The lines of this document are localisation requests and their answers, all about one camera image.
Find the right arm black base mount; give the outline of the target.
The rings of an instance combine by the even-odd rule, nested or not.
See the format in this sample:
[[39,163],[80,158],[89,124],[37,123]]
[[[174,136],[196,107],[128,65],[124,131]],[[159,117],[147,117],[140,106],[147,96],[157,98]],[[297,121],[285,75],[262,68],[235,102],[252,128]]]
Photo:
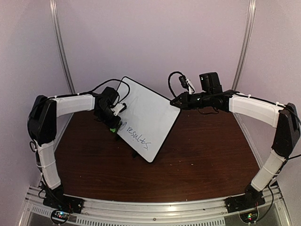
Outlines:
[[261,193],[246,193],[239,196],[228,197],[224,200],[228,213],[243,211],[264,205],[265,199]]

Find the white whiteboard with writing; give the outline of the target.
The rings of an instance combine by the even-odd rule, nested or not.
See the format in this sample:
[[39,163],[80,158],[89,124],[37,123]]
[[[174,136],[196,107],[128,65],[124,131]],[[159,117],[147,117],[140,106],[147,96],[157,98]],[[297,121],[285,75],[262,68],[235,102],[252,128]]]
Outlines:
[[117,134],[140,156],[151,163],[180,116],[181,109],[148,87],[123,77],[117,92],[125,99],[126,110],[119,113]]

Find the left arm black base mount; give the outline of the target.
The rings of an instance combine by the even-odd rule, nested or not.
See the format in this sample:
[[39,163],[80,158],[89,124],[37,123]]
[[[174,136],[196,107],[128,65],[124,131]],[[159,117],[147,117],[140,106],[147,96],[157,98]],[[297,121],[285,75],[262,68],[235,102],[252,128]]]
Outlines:
[[58,196],[53,195],[49,191],[46,191],[46,195],[43,200],[43,205],[53,209],[62,210],[67,213],[80,214],[83,204],[84,200],[81,198],[63,195],[61,199],[59,199]]

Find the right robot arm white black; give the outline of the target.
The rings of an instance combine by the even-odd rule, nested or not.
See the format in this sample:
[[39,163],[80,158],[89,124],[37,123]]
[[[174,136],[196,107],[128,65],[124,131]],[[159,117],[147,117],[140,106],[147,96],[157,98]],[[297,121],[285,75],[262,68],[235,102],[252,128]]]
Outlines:
[[201,92],[180,71],[169,74],[167,83],[173,99],[170,104],[182,110],[212,108],[214,113],[232,113],[240,117],[241,128],[248,143],[255,145],[258,138],[267,149],[258,173],[246,187],[241,204],[250,208],[259,200],[259,193],[281,172],[293,158],[292,152],[301,137],[301,120],[296,105],[273,102],[240,91],[223,90],[218,73],[199,75]]

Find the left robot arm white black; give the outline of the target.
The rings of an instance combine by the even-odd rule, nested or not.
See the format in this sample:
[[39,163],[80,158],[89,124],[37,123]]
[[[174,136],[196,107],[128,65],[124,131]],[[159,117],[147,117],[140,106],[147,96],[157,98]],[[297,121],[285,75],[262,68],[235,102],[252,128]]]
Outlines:
[[37,165],[43,181],[52,191],[49,201],[57,209],[63,209],[68,204],[67,197],[57,191],[62,189],[54,154],[57,118],[77,112],[93,111],[97,121],[117,130],[121,125],[119,113],[127,108],[127,105],[118,98],[119,93],[111,87],[106,87],[101,94],[89,91],[54,97],[44,95],[36,97],[28,116],[27,129],[34,144]]

